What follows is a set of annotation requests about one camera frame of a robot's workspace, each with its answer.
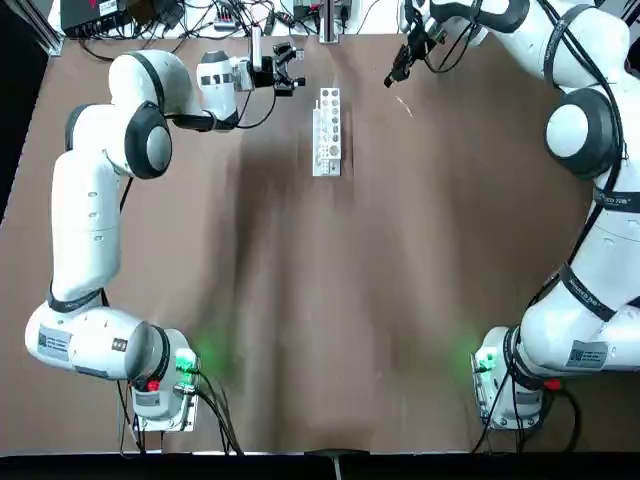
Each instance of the wire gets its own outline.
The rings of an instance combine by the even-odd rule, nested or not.
[[[271,103],[271,108],[269,108],[269,111],[267,112],[267,114],[262,118],[262,120],[252,124],[252,125],[236,125],[236,128],[240,128],[243,130],[249,130],[251,128],[256,128],[259,127],[260,125],[262,125],[264,122],[267,121],[267,119],[271,116],[271,114],[273,113],[273,109],[276,106],[276,99],[278,98],[278,96],[276,95],[276,89],[273,89],[273,103]],[[247,103],[249,103],[249,98],[247,97],[247,101],[245,103],[244,108],[242,109],[242,114],[244,114],[244,110],[245,108],[247,108]]]
[[[516,452],[517,453],[522,453],[522,450],[524,448],[523,445],[523,441],[524,441],[524,428],[522,426],[522,419],[520,418],[520,415],[518,414],[518,402],[516,401],[516,380],[514,378],[513,372],[515,369],[515,365],[513,366],[513,369],[511,370],[511,395],[512,395],[512,399],[513,399],[513,413],[516,417]]]
[[[122,198],[120,198],[120,212],[124,208],[124,204],[127,201],[127,197],[129,196],[129,190],[131,190],[131,184],[133,183],[133,177],[129,177],[129,181],[127,182],[127,186],[124,187],[124,192],[122,193]]]
[[[456,68],[460,63],[460,61],[462,60],[462,57],[466,53],[467,49],[469,48],[469,44],[471,43],[471,39],[473,38],[473,33],[474,33],[473,28],[475,27],[476,27],[476,24],[473,22],[470,22],[464,28],[464,30],[462,30],[460,35],[458,35],[458,38],[456,38],[456,41],[453,42],[453,45],[451,46],[447,54],[444,56],[444,58],[440,62],[440,66],[437,69],[435,69],[431,64],[431,60],[429,60],[429,55],[427,54],[424,59],[424,62],[427,64],[427,68],[429,68],[429,70],[431,70],[432,73],[447,73],[453,70],[454,68]],[[464,38],[465,34],[467,35],[467,40],[465,41],[464,46],[462,47],[462,51],[460,52],[460,55],[458,55],[458,58],[456,58],[456,60],[451,65],[449,65],[447,68],[443,68],[444,64],[447,62],[447,60],[449,60],[449,57],[451,56],[453,51],[456,49],[460,41]]]
[[[122,417],[122,428],[120,430],[120,455],[124,458],[132,458],[132,457],[127,457],[125,456],[124,452],[123,452],[123,447],[124,447],[124,431],[127,428],[127,425],[129,425],[131,427],[131,419],[129,418],[129,413],[127,411],[127,407],[128,407],[128,399],[129,396],[127,393],[123,394],[122,393],[122,386],[120,385],[120,381],[116,380],[116,385],[118,387],[118,396],[120,397],[120,406],[122,407],[122,412],[123,412],[123,417]],[[134,417],[134,423],[137,421],[138,416],[135,415]],[[140,451],[140,453],[145,453],[145,447],[144,447],[144,443],[141,442],[140,440],[140,433],[138,432],[138,438],[137,440],[135,440],[135,444],[136,447],[138,447],[138,450]]]
[[[555,27],[558,21],[560,20],[560,15],[558,14],[558,12],[553,8],[553,6],[549,4],[547,0],[538,0],[538,3],[546,13],[552,25]],[[569,28],[564,30],[562,35],[562,41],[566,45],[567,49],[571,52],[573,57],[580,63],[580,65],[583,68],[585,68],[585,70],[590,75],[592,75],[596,79],[600,87],[607,94],[607,97],[609,97],[609,102],[611,104],[611,109],[613,110],[614,123],[615,123],[616,158],[611,166],[611,171],[609,173],[609,177],[607,178],[607,182],[604,186],[604,190],[611,191],[615,187],[616,181],[618,179],[620,169],[622,167],[622,160],[624,158],[627,158],[626,145],[624,142],[624,133],[623,133],[623,127],[622,127],[622,119],[620,116],[620,109],[618,107],[618,103],[615,99],[615,96],[611,91],[609,82],[607,81],[605,76],[602,74],[598,66],[593,62],[589,54],[585,51],[584,47],[575,38],[573,33],[571,33],[571,30]],[[580,232],[580,235],[578,236],[578,239],[576,240],[576,243],[574,244],[571,254],[569,255],[569,259],[567,261],[568,264],[571,264],[571,262],[573,262],[573,259],[578,253],[578,250],[582,246],[582,243],[584,242],[585,238],[587,237],[587,235],[589,234],[593,226],[595,225],[598,217],[602,213],[602,210],[603,208],[601,205],[597,204],[594,206],[593,210],[591,211],[591,214],[587,218],[587,221],[585,222],[585,225]]]
[[[629,15],[629,13],[631,13],[631,9],[633,7],[636,6],[636,1],[634,0],[627,0],[627,2],[625,2],[624,7],[623,8],[623,12],[622,15],[620,15],[620,18],[622,18],[623,20],[625,19],[625,17],[627,15]]]
[[[480,435],[480,438],[478,439],[476,446],[473,447],[473,449],[471,450],[471,453],[476,453],[478,449],[482,446],[482,442],[484,442],[485,438],[487,437],[487,433],[491,425],[491,417],[493,417],[493,412],[496,408],[496,405],[498,404],[498,398],[500,398],[500,394],[502,393],[502,390],[504,390],[504,386],[507,383],[507,378],[509,378],[509,372],[513,368],[514,359],[515,357],[512,356],[511,362],[509,363],[509,367],[507,368],[507,371],[505,372],[504,377],[502,378],[502,383],[500,383],[500,387],[498,387],[498,391],[496,392],[496,397],[493,399],[491,410],[489,410],[489,415],[487,416],[487,423],[484,424],[484,428],[482,429],[482,434]]]
[[[293,13],[291,13],[291,11],[284,6],[284,3],[282,3],[282,0],[280,0],[280,6],[282,7],[282,9],[293,19],[293,25],[295,27],[296,24],[300,25],[302,28],[304,28],[305,32],[307,32],[307,35],[311,35],[312,33],[315,33],[316,35],[319,34],[318,31],[314,32],[313,30],[311,30],[305,23],[304,20],[308,19],[311,17],[311,15],[308,15],[304,18],[295,18],[295,16],[293,15]]]
[[[364,22],[367,21],[367,17],[369,16],[369,12],[371,12],[371,9],[374,7],[374,5],[376,3],[378,3],[380,0],[375,0],[375,2],[373,2],[371,5],[369,5],[369,8],[367,9],[367,13],[364,14],[364,18],[362,19],[362,23],[360,24],[360,28],[358,28],[358,31],[356,32],[356,35],[360,33],[360,30],[362,30],[362,27],[364,27]]]
[[[555,395],[565,397],[571,404],[571,408],[573,408],[573,429],[571,431],[569,443],[567,443],[567,446],[563,450],[565,453],[570,453],[576,449],[580,434],[582,433],[582,410],[580,409],[580,405],[578,404],[576,397],[574,397],[568,390],[561,388],[553,393]]]
[[[218,426],[222,430],[222,433],[223,433],[223,438],[222,438],[223,448],[225,448],[225,450],[226,450],[225,438],[224,438],[226,436],[226,438],[231,442],[231,446],[233,447],[234,451],[236,452],[236,455],[244,455],[244,453],[240,449],[240,446],[232,439],[231,433],[229,432],[229,427],[226,424],[225,420],[223,419],[222,415],[220,414],[220,409],[218,408],[218,405],[216,404],[216,402],[211,400],[211,398],[209,398],[209,396],[206,395],[200,389],[196,389],[195,394],[198,397],[200,397],[202,400],[205,401],[205,403],[209,406],[211,411],[214,413],[214,415],[218,419]]]
[[[107,57],[105,55],[99,55],[99,54],[95,53],[93,50],[91,50],[89,47],[87,47],[84,39],[78,40],[78,43],[80,44],[80,47],[85,52],[87,52],[89,55],[91,55],[93,58],[96,58],[96,59],[98,59],[100,61],[103,61],[103,62],[109,62],[109,63],[111,63],[111,62],[113,62],[115,60],[115,58],[113,58],[113,57]]]
[[[220,384],[220,382],[216,381],[218,388],[220,388],[220,392],[222,394],[222,398],[221,398],[216,393],[215,389],[213,388],[213,385],[211,385],[209,378],[202,371],[198,373],[204,379],[207,386],[209,387],[209,390],[211,391],[211,396],[213,398],[213,403],[216,406],[217,405],[222,406],[222,413],[224,414],[224,421],[226,423],[227,433],[225,433],[225,430],[222,428],[222,423],[220,422],[218,422],[218,428],[220,429],[220,438],[222,439],[222,445],[225,449],[225,454],[229,451],[229,448],[231,446],[233,446],[234,450],[236,451],[240,450],[240,446],[239,446],[240,444],[238,443],[238,438],[236,437],[236,432],[235,432],[235,429],[233,428],[233,422],[231,421],[231,413],[229,411],[229,400],[227,398],[227,394],[224,390],[224,387]]]
[[[238,123],[240,123],[240,120],[242,120],[242,117],[244,116],[244,112],[247,109],[247,105],[249,105],[249,99],[251,98],[252,93],[253,90],[249,92],[249,94],[247,95],[247,99],[244,101],[244,106],[242,107],[242,111],[240,112],[240,116],[238,117]]]

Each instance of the label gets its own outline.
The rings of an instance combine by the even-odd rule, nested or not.
[[[540,392],[516,392],[518,405],[535,405],[540,401]]]
[[[38,331],[38,353],[45,357],[69,361],[71,334],[53,328],[40,327]]]
[[[92,377],[109,378],[109,374],[104,370],[76,366],[76,372],[82,373],[83,375],[91,375]]]
[[[160,393],[137,393],[136,392],[136,404],[141,407],[157,407],[160,405]]]
[[[116,352],[125,352],[128,344],[129,341],[124,338],[114,338],[113,342],[111,342],[111,350],[115,350]]]
[[[100,4],[100,16],[109,15],[118,9],[117,0],[109,0],[108,2],[102,2]]]
[[[608,350],[606,342],[585,343],[574,340],[566,366],[600,369],[607,360]]]

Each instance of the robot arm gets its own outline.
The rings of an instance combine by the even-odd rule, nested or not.
[[[558,13],[556,22],[549,6]],[[516,429],[520,419],[529,428],[540,421],[545,379],[640,369],[640,229],[634,229],[640,225],[640,124],[634,113],[640,82],[624,69],[629,31],[601,10],[563,0],[431,0],[405,12],[408,43],[387,86],[406,79],[450,25],[473,24],[467,35],[487,29],[524,70],[565,92],[550,114],[546,146],[561,165],[595,184],[586,235],[548,294],[532,302],[520,327],[492,329],[471,358],[483,420]],[[572,52],[565,29],[609,91]]]
[[[82,105],[69,117],[51,192],[53,276],[47,300],[27,324],[25,344],[50,366],[129,381],[134,411],[147,430],[185,428],[193,377],[176,365],[180,356],[197,359],[177,330],[104,304],[103,291],[120,267],[120,181],[157,178],[167,170],[172,144],[166,118],[182,128],[229,131],[238,124],[236,91],[270,86],[290,95],[303,85],[287,72],[296,49],[281,44],[274,53],[259,59],[206,53],[197,68],[201,107],[178,57],[129,52],[110,67],[111,104]]]

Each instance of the brown table surface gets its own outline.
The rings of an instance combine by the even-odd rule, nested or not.
[[[295,41],[307,86],[279,99],[262,127],[172,127],[168,173],[133,184],[111,302],[188,334],[227,386],[246,450],[467,450],[480,433],[468,355],[490,327],[520,321],[588,206],[589,185],[544,149],[557,94],[495,39],[450,74],[418,65],[389,90],[382,79],[401,37]],[[139,46],[94,45],[110,55]],[[215,49],[244,54],[246,41],[188,41],[179,56],[195,72]],[[33,113],[0,230],[0,451],[117,450],[114,384],[48,368],[23,341],[51,275],[65,122],[78,104],[110,100],[107,72],[68,42]],[[337,179],[311,177],[311,111],[326,86],[342,90]],[[254,93],[245,121],[271,95]],[[570,385],[584,415],[579,448],[640,447],[640,377]],[[570,427],[558,402],[530,448],[560,448]],[[492,446],[512,438],[493,434]],[[213,417],[201,408],[197,431],[167,435],[164,447],[218,449]]]

